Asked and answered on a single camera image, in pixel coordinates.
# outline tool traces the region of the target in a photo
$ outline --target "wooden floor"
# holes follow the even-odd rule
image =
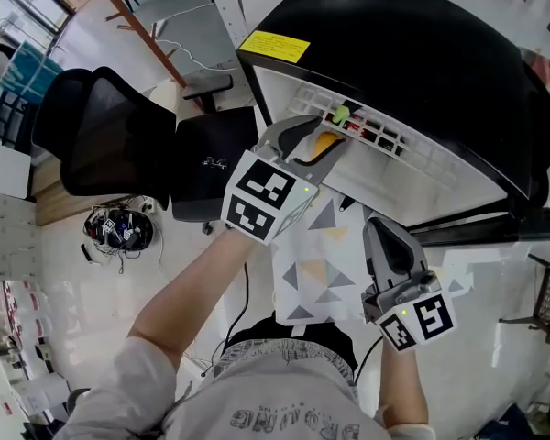
[[[81,214],[94,205],[124,199],[126,194],[96,196],[69,195],[60,177],[60,162],[54,157],[43,161],[33,173],[31,195],[37,199],[37,226],[45,226]]]

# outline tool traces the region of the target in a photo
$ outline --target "gray t-shirt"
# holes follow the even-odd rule
[[[56,439],[130,438],[161,424],[170,440],[435,440],[427,425],[386,430],[364,414],[350,367],[312,342],[241,342],[178,405],[175,387],[175,371],[165,354],[129,337]]]

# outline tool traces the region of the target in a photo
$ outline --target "beige triangle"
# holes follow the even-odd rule
[[[310,274],[322,285],[328,285],[328,276],[326,273],[326,261],[323,259],[312,259],[300,261],[300,267]]]
[[[337,228],[324,228],[320,231],[335,239],[336,241],[342,241],[345,235],[348,233],[348,230],[348,226],[338,226]]]

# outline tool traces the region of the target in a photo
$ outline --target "wooden post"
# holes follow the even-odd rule
[[[173,64],[158,46],[157,42],[155,42],[155,39],[151,37],[146,29],[144,29],[143,25],[141,25],[140,21],[137,20],[137,17],[130,12],[124,2],[122,0],[110,0],[110,2],[112,2],[112,5],[114,5],[116,10],[118,10],[118,13],[120,13],[120,15],[126,20],[126,22],[137,32],[140,38],[145,41],[145,44],[148,45],[148,48],[153,51],[157,59],[159,59],[159,61],[163,64],[163,66],[167,69],[167,71],[175,79],[175,81],[180,84],[181,88],[185,88],[187,86],[187,83],[185,82],[183,77],[180,75],[177,69],[173,67]]]

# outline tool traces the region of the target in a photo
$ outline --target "chair armrest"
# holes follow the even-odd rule
[[[232,88],[232,76],[216,75],[214,77],[202,78],[188,83],[183,90],[183,99],[192,99],[205,94],[214,94],[230,90]]]

